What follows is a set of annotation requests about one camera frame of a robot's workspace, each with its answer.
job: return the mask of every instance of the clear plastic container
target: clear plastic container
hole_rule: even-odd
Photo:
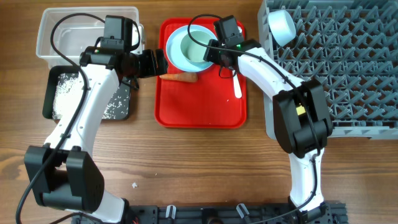
[[[36,55],[49,63],[49,68],[56,65],[70,65],[66,60],[54,52],[50,45],[51,31],[61,18],[78,12],[85,12],[105,20],[107,15],[124,16],[139,24],[138,9],[136,7],[64,7],[48,8],[43,12],[37,35]],[[139,24],[141,44],[133,51],[140,54],[144,50],[144,27]],[[138,41],[138,33],[133,28],[132,44]],[[55,46],[68,58],[78,64],[80,54],[95,44],[95,40],[104,34],[104,24],[92,17],[76,16],[63,21],[54,33]]]

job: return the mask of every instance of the orange carrot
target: orange carrot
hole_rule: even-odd
[[[198,75],[195,72],[184,72],[179,74],[164,74],[160,76],[164,80],[174,80],[180,82],[194,83],[198,81]]]

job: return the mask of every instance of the wooden table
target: wooden table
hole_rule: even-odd
[[[44,9],[136,6],[147,49],[157,48],[161,23],[201,13],[235,15],[258,38],[261,0],[105,2],[15,0],[0,5],[0,223],[14,223],[29,183],[23,163],[55,127],[42,116],[49,68],[35,55]],[[137,107],[126,121],[103,122],[94,160],[106,189],[132,205],[236,205],[286,202],[291,188],[287,154],[264,130],[262,92],[248,81],[248,120],[235,130],[166,129],[154,119],[155,78],[141,80]],[[347,203],[350,223],[398,223],[398,141],[330,139],[323,156],[326,200]],[[132,188],[135,182],[138,188]],[[48,223],[66,214],[36,205],[30,194],[24,223]]]

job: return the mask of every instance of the gray dish rack frame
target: gray dish rack frame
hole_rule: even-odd
[[[285,9],[297,35],[281,47],[267,15]],[[281,67],[325,90],[332,137],[398,139],[398,2],[263,0],[260,43]],[[272,102],[264,95],[267,134],[275,138]]]

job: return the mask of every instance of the blue plate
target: blue plate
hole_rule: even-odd
[[[190,32],[202,31],[211,36],[213,39],[217,39],[216,35],[209,29],[203,26],[191,25]],[[200,72],[209,68],[212,62],[203,62],[192,64],[184,57],[181,51],[181,41],[188,35],[188,26],[183,26],[175,30],[166,43],[166,54],[170,62],[180,70],[184,72]]]

